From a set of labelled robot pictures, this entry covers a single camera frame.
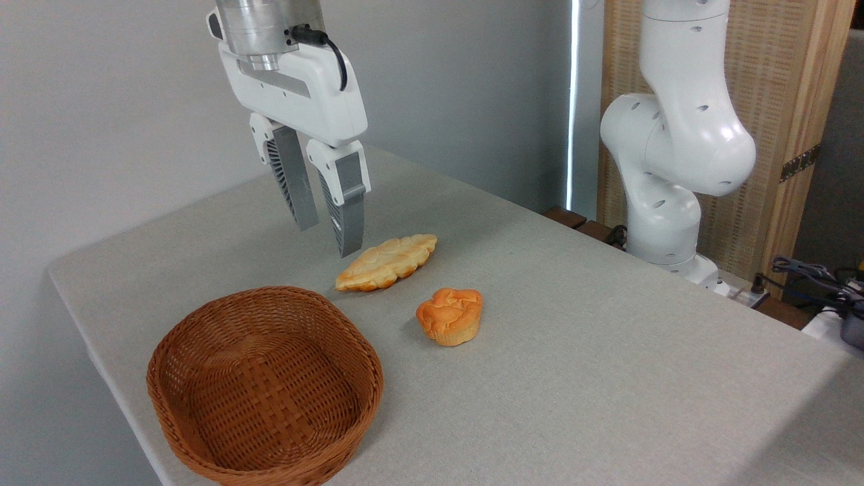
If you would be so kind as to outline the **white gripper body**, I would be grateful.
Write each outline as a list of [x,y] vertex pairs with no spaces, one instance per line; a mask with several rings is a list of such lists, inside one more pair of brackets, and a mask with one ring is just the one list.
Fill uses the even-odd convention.
[[340,91],[338,60],[328,47],[300,45],[282,53],[277,71],[253,69],[226,43],[219,54],[241,105],[333,147],[354,142],[368,127],[351,61],[344,57],[348,83]]

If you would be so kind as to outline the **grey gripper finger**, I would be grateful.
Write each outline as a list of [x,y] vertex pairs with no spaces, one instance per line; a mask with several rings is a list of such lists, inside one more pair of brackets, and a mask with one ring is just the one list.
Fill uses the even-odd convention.
[[311,139],[306,154],[318,170],[337,248],[345,258],[363,246],[364,195],[371,191],[364,147],[354,141],[333,148]]
[[249,124],[259,157],[277,179],[294,221],[301,230],[314,227],[319,218],[297,131],[260,113],[251,113]]

